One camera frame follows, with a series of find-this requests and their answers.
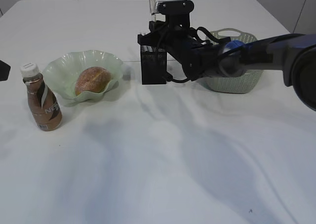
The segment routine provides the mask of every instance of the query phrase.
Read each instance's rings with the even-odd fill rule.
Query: plastic bottle
[[[43,80],[43,75],[34,63],[20,68],[23,82],[27,87],[28,104],[32,115],[43,131],[52,131],[61,124],[62,114],[53,92]]]

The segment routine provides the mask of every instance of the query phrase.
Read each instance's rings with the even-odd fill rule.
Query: bun
[[[111,73],[102,67],[90,67],[81,72],[75,86],[75,94],[84,91],[99,93],[111,80]]]

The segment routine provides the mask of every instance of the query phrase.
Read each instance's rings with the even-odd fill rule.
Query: plastic basket
[[[219,35],[219,33],[223,31],[239,33],[239,36],[230,36],[231,39],[239,40],[245,44],[257,40],[254,35],[233,28],[212,31],[211,34],[216,38],[221,39],[227,37]],[[245,94],[249,93],[257,85],[262,73],[262,70],[249,70],[243,76],[238,78],[205,78],[205,81],[212,90],[217,92]]]

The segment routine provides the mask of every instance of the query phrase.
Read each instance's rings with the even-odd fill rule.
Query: bottle label
[[[45,82],[30,83],[28,103],[33,117],[41,130],[51,131],[61,122],[62,114],[57,99]]]

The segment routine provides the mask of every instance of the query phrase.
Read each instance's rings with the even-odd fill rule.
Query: green bowl
[[[103,94],[113,88],[113,85],[122,77],[123,62],[111,53],[90,50],[70,52],[52,61],[43,70],[44,81],[54,92],[64,99],[82,102],[88,99],[98,100]],[[84,91],[75,94],[75,85],[82,71],[89,67],[103,67],[108,70],[112,79],[99,93]]]

